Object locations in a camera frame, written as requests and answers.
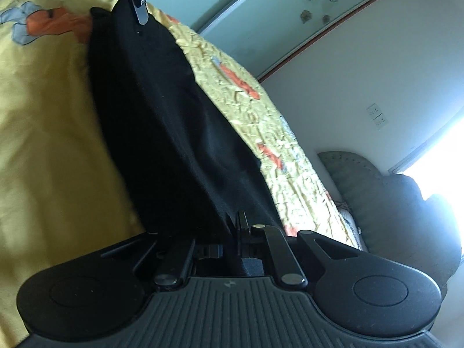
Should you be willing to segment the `black pants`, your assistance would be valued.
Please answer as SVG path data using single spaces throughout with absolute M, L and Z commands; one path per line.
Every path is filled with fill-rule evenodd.
M 281 227 L 260 161 L 197 84 L 174 36 L 128 0 L 90 11 L 90 92 L 144 230 L 226 239 L 244 211 Z

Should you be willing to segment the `grey padded headboard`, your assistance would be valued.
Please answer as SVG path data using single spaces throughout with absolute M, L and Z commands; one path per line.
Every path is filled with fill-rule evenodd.
M 383 175 L 361 155 L 332 151 L 318 157 L 348 204 L 367 250 L 421 270 L 446 292 L 460 265 L 462 246 L 444 199 L 424 199 L 413 178 Z

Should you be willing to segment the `glass sliding wardrobe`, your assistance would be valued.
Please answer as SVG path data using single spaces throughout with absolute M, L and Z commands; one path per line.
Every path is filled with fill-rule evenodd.
M 373 0 L 233 0 L 199 34 L 260 79 Z

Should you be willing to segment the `white wall socket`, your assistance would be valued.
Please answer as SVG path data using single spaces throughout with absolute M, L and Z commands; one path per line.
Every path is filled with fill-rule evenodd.
M 378 130 L 386 126 L 389 122 L 377 104 L 372 104 L 369 106 L 367 108 L 367 114 Z

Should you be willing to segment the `grey quilted mattress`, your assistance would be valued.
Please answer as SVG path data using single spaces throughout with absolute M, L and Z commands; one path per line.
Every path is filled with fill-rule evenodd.
M 359 250 L 368 251 L 367 246 L 362 238 L 361 228 L 359 228 L 359 226 L 356 225 L 355 219 L 353 215 L 351 214 L 348 204 L 346 204 L 346 202 L 339 202 L 339 201 L 335 201 L 334 203 L 341 217 L 343 218 L 345 224 L 350 228 L 356 240 L 356 244 L 358 245 Z

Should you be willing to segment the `bright window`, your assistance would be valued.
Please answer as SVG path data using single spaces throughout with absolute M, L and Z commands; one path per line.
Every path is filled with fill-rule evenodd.
M 423 199 L 438 195 L 451 208 L 463 238 L 463 110 L 389 169 L 412 177 Z

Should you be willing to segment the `yellow floral bedspread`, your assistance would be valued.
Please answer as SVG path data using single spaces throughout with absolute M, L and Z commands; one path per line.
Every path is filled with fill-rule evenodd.
M 88 85 L 90 9 L 115 0 L 1 0 L 1 345 L 27 336 L 16 307 L 31 275 L 140 233 L 105 149 Z M 357 246 L 284 117 L 236 60 L 175 18 L 195 80 L 261 161 L 290 236 Z

